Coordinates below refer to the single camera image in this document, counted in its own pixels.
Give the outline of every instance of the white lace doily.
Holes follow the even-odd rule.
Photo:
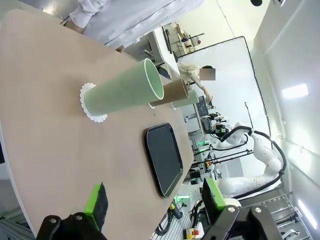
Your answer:
[[[90,83],[90,82],[88,82],[82,86],[82,88],[80,90],[80,102],[81,102],[81,107],[83,108],[83,111],[84,111],[84,113],[86,113],[88,118],[90,118],[92,121],[94,121],[96,123],[102,123],[104,120],[106,120],[107,114],[104,114],[101,116],[93,116],[86,107],[86,101],[85,101],[86,91],[94,88],[95,86],[96,86],[95,84]]]
[[[149,105],[149,107],[152,108],[152,109],[155,109],[155,108],[156,108],[156,106],[151,106],[150,103],[148,103],[148,105]]]

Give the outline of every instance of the green cup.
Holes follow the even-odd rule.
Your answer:
[[[164,98],[164,86],[153,62],[146,58],[85,93],[86,108],[101,116]]]
[[[173,101],[171,104],[172,104],[172,107],[174,108],[180,108],[183,106],[187,106],[190,104],[197,104],[197,103],[199,103],[198,95],[196,93],[196,90],[192,89],[189,91],[189,98],[182,99],[179,101]]]

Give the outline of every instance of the workbench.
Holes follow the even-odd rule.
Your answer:
[[[80,104],[82,85],[103,83],[134,64],[36,14],[14,10],[4,17],[0,141],[35,235],[48,215],[64,219],[83,211],[101,182],[109,205],[102,228],[107,239],[149,239],[166,213],[194,159],[181,111],[171,104],[155,109],[145,104],[96,123]],[[158,192],[143,143],[144,130],[162,123],[171,124],[183,163],[169,198]]]

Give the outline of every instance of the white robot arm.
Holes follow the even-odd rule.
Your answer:
[[[281,161],[278,159],[275,151],[264,145],[258,134],[256,134],[253,129],[250,127],[245,127],[239,122],[235,126],[224,122],[219,124],[224,124],[225,127],[230,130],[238,127],[244,127],[244,129],[238,129],[235,131],[225,140],[229,144],[237,146],[244,142],[245,133],[248,134],[253,138],[254,141],[253,155],[259,161],[265,164],[264,174],[262,175],[257,175],[254,177],[227,177],[218,179],[217,184],[223,195],[239,195],[254,191],[278,177],[279,172],[282,169]]]

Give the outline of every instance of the brown paper cup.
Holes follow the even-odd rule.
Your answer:
[[[186,83],[182,78],[180,80],[172,81],[167,85],[164,85],[163,90],[164,90],[163,99],[150,102],[150,105],[152,107],[187,99],[189,97],[189,92],[188,92]]]

